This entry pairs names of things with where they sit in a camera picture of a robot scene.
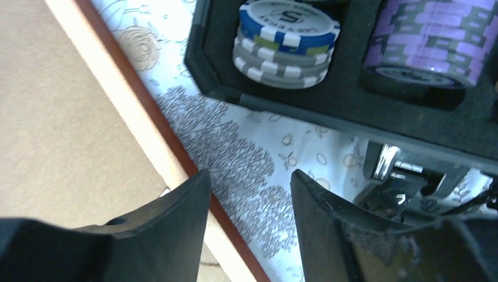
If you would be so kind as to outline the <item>orange wooden picture frame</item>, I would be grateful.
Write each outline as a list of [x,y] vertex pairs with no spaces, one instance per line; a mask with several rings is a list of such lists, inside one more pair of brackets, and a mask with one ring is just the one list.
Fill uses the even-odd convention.
[[[92,3],[46,4],[167,187],[175,189],[195,175],[196,165]],[[268,280],[215,197],[204,242],[231,281]]]

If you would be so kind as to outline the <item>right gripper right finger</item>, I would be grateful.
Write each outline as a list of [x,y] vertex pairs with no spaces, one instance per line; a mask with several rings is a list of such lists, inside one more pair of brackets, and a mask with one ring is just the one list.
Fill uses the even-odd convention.
[[291,196],[306,281],[496,281],[497,219],[446,216],[419,227],[368,212],[301,170]]

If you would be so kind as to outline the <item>brown cardboard backing board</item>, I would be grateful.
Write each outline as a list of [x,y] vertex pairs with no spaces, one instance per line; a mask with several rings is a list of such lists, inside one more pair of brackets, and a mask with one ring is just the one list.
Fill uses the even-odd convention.
[[75,228],[130,212],[187,176],[134,135],[44,1],[1,2],[1,216]]

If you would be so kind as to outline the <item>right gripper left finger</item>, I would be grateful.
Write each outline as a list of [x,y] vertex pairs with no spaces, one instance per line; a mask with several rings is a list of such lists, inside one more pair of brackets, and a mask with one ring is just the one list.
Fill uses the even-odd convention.
[[104,225],[1,219],[2,281],[196,281],[211,199],[202,170]]

